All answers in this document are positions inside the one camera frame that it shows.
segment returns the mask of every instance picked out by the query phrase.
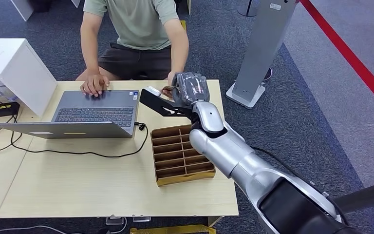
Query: man's arm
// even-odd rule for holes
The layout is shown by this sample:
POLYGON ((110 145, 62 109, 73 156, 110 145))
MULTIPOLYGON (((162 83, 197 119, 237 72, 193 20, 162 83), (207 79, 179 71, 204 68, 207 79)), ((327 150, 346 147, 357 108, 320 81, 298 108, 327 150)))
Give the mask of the man's arm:
POLYGON ((102 93, 102 84, 108 87, 109 81, 102 76, 98 68, 98 31, 102 17, 89 12, 84 12, 81 25, 81 49, 87 65, 87 78, 81 85, 83 94, 98 96, 102 93))
POLYGON ((171 72, 168 75, 168 83, 171 84, 174 73, 184 71, 188 57, 188 37, 179 19, 168 20, 164 23, 164 29, 171 41, 171 72))
POLYGON ((84 12, 81 24, 81 49, 89 74, 99 74, 98 31, 102 17, 84 12))

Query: man's right hand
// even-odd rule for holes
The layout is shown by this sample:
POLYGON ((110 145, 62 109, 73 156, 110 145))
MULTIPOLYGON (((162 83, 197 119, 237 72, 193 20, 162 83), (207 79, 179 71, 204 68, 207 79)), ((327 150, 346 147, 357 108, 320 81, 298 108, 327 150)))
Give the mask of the man's right hand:
POLYGON ((103 76, 99 73, 88 72, 87 79, 81 85, 81 92, 84 95, 89 94, 90 96, 94 95, 97 97, 102 93, 103 86, 110 86, 110 81, 106 76, 103 76))

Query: blue carpet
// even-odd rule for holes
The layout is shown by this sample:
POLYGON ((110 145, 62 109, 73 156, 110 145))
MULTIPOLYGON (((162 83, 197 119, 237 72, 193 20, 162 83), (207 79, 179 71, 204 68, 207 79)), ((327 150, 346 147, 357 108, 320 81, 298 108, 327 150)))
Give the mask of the blue carpet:
MULTIPOLYGON (((192 16, 180 14, 187 21, 190 54, 186 70, 199 72, 220 81, 224 94, 234 82, 244 57, 253 20, 237 13, 241 2, 235 0, 193 1, 192 16)), ((33 14, 27 23, 6 1, 0 0, 0 38, 27 38, 57 80, 73 80, 85 68, 80 52, 79 27, 82 3, 74 8, 69 0, 56 1, 49 13, 33 14)), ((116 40, 107 17, 99 34, 99 51, 116 40)), ((299 171, 331 197, 363 187, 329 124, 298 72, 287 49, 282 46, 272 65, 273 76, 255 109, 247 110, 223 95, 225 119, 253 146, 270 150, 299 171)), ((277 162, 265 160, 282 168, 277 162)), ((237 189, 239 216, 225 217, 215 228, 220 234, 265 233, 251 204, 237 189)), ((374 209, 351 213, 348 218, 359 231, 374 233, 374 209)), ((130 227, 160 227, 205 223, 204 218, 153 218, 147 224, 130 227)), ((0 219, 0 228, 51 224, 68 232, 95 233, 103 219, 0 219)), ((49 233, 24 231, 12 233, 49 233)))

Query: man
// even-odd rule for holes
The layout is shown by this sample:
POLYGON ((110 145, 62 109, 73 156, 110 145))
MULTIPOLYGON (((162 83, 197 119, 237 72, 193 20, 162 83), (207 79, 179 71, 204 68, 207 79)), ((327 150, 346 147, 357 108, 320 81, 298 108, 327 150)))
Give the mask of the man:
POLYGON ((85 0, 81 49, 87 69, 76 79, 85 81, 82 93, 97 97, 110 80, 141 74, 171 84, 188 56, 187 34, 175 9, 174 0, 85 0), (97 37, 106 11, 119 38, 98 59, 97 37))

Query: white power cord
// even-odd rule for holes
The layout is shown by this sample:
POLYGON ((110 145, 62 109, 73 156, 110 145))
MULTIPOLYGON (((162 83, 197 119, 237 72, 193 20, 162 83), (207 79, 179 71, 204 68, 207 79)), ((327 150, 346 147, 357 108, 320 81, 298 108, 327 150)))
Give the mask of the white power cord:
POLYGON ((43 225, 38 225, 38 226, 33 226, 33 227, 27 227, 27 228, 6 228, 6 229, 0 229, 0 232, 13 231, 13 230, 27 230, 27 229, 34 229, 34 228, 47 228, 47 229, 51 229, 51 230, 53 230, 55 232, 58 232, 58 233, 61 233, 61 234, 67 234, 67 233, 62 232, 62 231, 60 231, 58 229, 55 229, 55 228, 52 228, 52 227, 48 227, 48 226, 43 226, 43 225))
POLYGON ((110 232, 110 233, 111 234, 117 234, 117 233, 122 232, 127 227, 127 218, 126 217, 124 217, 124 221, 125 221, 125 223, 124 223, 124 226, 123 226, 123 228, 121 230, 116 231, 116 232, 110 232))

